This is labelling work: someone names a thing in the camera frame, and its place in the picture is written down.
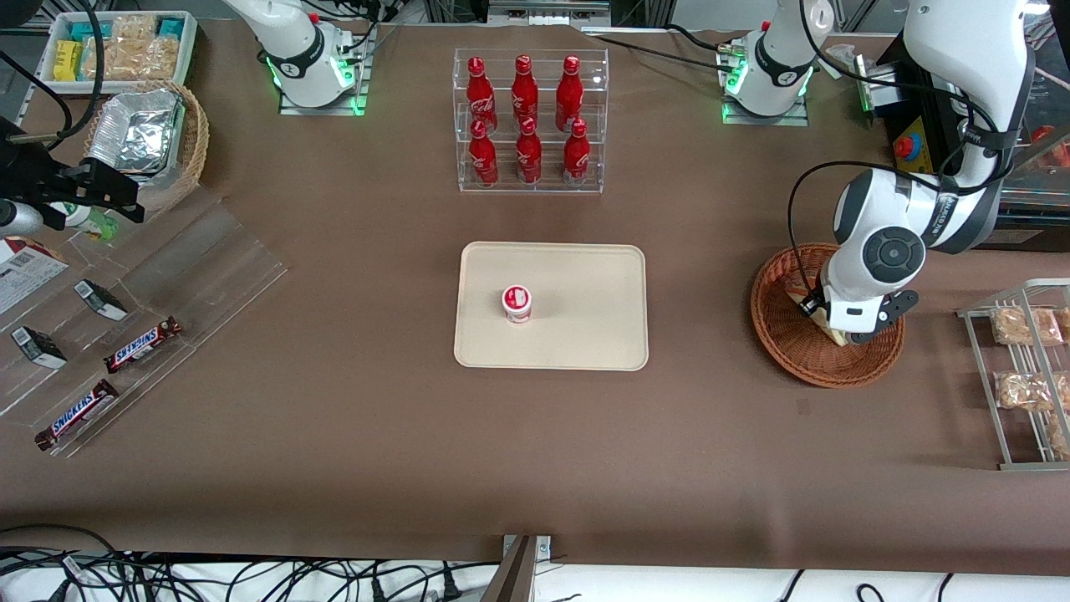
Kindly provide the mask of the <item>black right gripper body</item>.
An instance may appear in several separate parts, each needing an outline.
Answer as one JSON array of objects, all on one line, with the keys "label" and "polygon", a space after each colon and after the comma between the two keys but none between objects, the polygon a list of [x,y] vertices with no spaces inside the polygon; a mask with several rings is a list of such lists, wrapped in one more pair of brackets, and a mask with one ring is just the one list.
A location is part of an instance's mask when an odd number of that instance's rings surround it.
[{"label": "black right gripper body", "polygon": [[22,134],[13,122],[1,122],[1,197],[42,209],[42,181],[54,174],[54,159],[42,142],[10,141]]}]

